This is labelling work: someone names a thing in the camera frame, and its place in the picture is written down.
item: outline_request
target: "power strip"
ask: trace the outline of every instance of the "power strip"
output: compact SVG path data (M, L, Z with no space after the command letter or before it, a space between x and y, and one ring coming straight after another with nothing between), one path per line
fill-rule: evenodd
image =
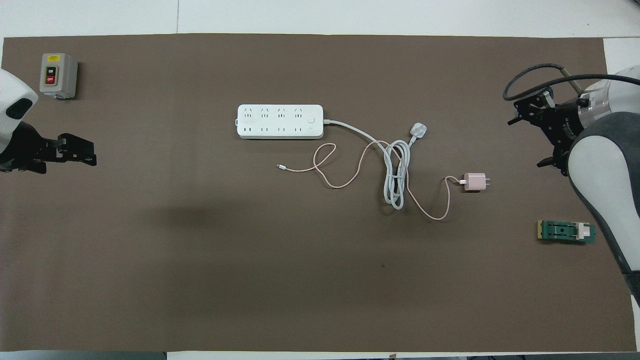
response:
M243 104L236 129L243 139L320 139L323 116L320 105Z

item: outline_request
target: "usb charging cable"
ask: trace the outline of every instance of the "usb charging cable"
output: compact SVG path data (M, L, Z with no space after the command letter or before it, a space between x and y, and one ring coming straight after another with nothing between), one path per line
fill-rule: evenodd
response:
M302 169L302 170L290 169L280 164L278 164L277 167L281 170L286 170L291 172L307 172L312 170L318 171L322 175L322 177L324 178L324 181L328 186L334 189L339 189L350 184L356 178L356 176L358 176L358 173L360 172L360 166L362 164L362 160L364 159L364 155L367 152L367 149L371 145L376 144L383 152L383 159L385 162L385 166L387 168L387 173L385 174L385 184L383 187L383 195L387 204L390 204L397 210L402 209L404 206L404 189L406 188L407 192L409 193L413 201L415 201L416 205L418 205L418 208L420 208L420 210L422 210L422 212L425 215L427 215L429 218L433 220L442 220L447 216L447 214L449 213L449 205L451 203L451 191L449 189L449 183L447 182L447 180L450 180L450 179L455 180L458 184L460 184L461 181L458 180L456 177L447 176L444 178L445 185L447 187L447 209L445 210L444 214L441 217L434 217L430 215L424 208L422 208L418 200L415 198L415 196L411 192L411 189L409 189L408 167L409 167L409 161L411 160L411 146L418 139L421 139L424 136L424 134L427 132L427 127L424 124L417 122L412 126L410 131L411 139L409 140L408 143L404 140L396 140L392 143L387 143L382 140L376 140L373 136L365 133L364 131L358 129L357 127L353 127L349 124L346 124L340 121L324 120L324 125L338 125L338 126L346 127L347 129L353 130L356 133L361 134L362 136L366 137L371 141L362 151L362 155L360 156L360 161L358 162L358 169L356 170L355 174L353 174L353 177L349 181L347 181L346 183L340 186L333 185L326 178L326 175L324 174L324 172L319 168L320 165L322 165L336 150L337 146L334 143L324 143L316 149L316 152L314 153L314 157L313 157L313 164L314 164L313 167ZM322 149L325 146L332 146L333 149L320 162L318 162L317 154L320 151L320 149ZM394 165L391 158L392 154L394 154L398 159L398 166L395 169L394 169Z

